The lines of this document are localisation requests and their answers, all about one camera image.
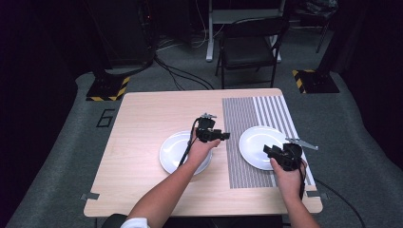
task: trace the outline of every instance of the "right arm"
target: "right arm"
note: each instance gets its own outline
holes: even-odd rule
[[[316,228],[320,227],[312,215],[306,209],[299,197],[300,174],[298,170],[284,171],[275,159],[270,163],[278,176],[278,188],[281,193],[288,216],[293,228]],[[301,165],[302,172],[305,172],[304,165]]]

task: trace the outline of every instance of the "hand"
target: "hand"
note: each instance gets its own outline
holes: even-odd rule
[[[190,148],[189,154],[187,155],[186,163],[191,163],[196,165],[196,167],[199,167],[207,157],[208,152],[212,148],[217,147],[220,144],[221,140],[214,140],[211,142],[201,142],[196,137],[196,128],[194,128],[193,139],[191,142],[193,144],[192,147]]]
[[[306,162],[302,160],[301,171],[305,175]],[[270,163],[278,177],[278,188],[284,200],[300,200],[299,187],[301,176],[299,170],[284,171],[275,159],[270,159]]]

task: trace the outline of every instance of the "striped placemat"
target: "striped placemat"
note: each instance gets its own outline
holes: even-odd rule
[[[289,138],[298,138],[284,97],[224,98],[222,106],[225,131],[231,133],[230,140],[226,141],[230,187],[276,187],[274,172],[249,164],[240,154],[239,141],[245,130],[257,125],[270,126]],[[305,183],[315,184],[309,167]]]

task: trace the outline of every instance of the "forearm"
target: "forearm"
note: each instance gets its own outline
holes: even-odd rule
[[[197,166],[185,163],[146,193],[133,207],[127,219],[147,218],[152,228],[162,227],[175,209]]]
[[[293,228],[320,227],[299,198],[284,199]]]

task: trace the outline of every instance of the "gray floor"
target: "gray floor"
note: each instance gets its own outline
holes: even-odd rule
[[[342,79],[332,73],[340,89],[336,94],[300,94],[297,89],[292,70],[315,69],[330,37],[331,33],[321,52],[315,54],[319,35],[290,29],[281,48],[282,61],[278,65],[275,87],[284,94],[299,136],[320,147],[317,152],[306,150],[314,177],[350,202],[367,227],[402,227],[403,173],[385,157],[364,128],[355,101]],[[159,50],[158,56],[168,65],[203,77],[219,88],[220,81],[214,76],[217,59],[206,63],[205,50],[206,43],[199,48],[178,45]],[[259,75],[269,72],[270,68],[261,69]],[[86,102],[93,79],[91,74],[77,79],[79,91],[74,107],[46,163],[7,227],[94,226],[95,219],[83,214],[86,203],[80,197],[91,188],[111,131],[111,127],[96,127],[97,122],[105,109],[114,109],[108,114],[116,117],[121,101]],[[195,83],[178,80],[188,90],[203,89]],[[154,63],[131,77],[126,92],[166,90],[177,88],[169,74]],[[320,184],[318,189],[329,196],[323,201],[323,211],[315,215],[323,227],[360,227],[358,218],[345,202]],[[98,219],[98,227],[103,221]]]

